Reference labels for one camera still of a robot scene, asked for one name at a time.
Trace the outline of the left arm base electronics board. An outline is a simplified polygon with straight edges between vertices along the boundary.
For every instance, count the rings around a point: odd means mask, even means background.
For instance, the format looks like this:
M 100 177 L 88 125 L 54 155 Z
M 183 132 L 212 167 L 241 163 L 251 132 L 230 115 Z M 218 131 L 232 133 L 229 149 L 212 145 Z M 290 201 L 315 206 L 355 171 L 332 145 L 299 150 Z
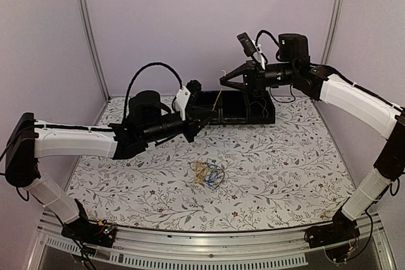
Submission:
M 78 218 L 71 223 L 64 223 L 61 235 L 78 242 L 111 248 L 115 242 L 116 224 L 102 220 L 93 223 L 85 218 Z

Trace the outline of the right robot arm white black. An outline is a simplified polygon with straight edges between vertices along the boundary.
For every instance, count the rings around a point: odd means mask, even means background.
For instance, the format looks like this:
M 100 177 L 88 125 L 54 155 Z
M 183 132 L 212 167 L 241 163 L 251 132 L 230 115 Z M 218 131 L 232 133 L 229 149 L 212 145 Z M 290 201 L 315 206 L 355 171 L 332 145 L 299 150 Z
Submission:
M 328 227 L 327 237 L 332 242 L 341 242 L 349 235 L 350 221 L 377 202 L 404 172 L 404 109 L 348 80 L 331 66 L 294 59 L 259 68 L 254 61 L 247 61 L 222 76 L 220 84 L 246 93 L 291 85 L 315 101 L 343 110 L 385 139 L 371 171 L 336 213 L 342 218 Z

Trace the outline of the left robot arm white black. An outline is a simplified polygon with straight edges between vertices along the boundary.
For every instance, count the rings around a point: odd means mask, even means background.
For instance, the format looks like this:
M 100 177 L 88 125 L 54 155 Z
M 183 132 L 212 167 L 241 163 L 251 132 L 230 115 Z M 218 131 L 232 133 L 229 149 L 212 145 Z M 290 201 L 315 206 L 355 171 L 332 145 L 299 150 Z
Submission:
M 87 241 L 105 234 L 105 225 L 91 223 L 79 201 L 40 173 L 38 160 L 51 156 L 125 160 L 144 152 L 151 142 L 159 145 L 179 134 L 193 142 L 216 115 L 196 106 L 197 97 L 187 88 L 180 89 L 168 107 L 156 91 L 145 90 L 125 99 L 121 123 L 104 126 L 53 125 L 24 113 L 2 153 L 6 160 L 3 175 L 11 186 L 26 190 L 57 215 L 69 235 Z

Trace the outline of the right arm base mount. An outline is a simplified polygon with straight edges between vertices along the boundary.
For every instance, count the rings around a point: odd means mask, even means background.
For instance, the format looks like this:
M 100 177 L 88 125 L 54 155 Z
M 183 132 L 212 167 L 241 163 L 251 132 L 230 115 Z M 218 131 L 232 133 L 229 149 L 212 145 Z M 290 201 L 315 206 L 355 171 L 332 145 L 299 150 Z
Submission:
M 335 263 L 346 262 L 350 258 L 354 245 L 360 236 L 356 220 L 351 221 L 338 210 L 332 217 L 332 222 L 321 226 L 311 226 L 304 233 L 304 240 L 311 249 L 331 245 L 326 249 L 327 257 Z

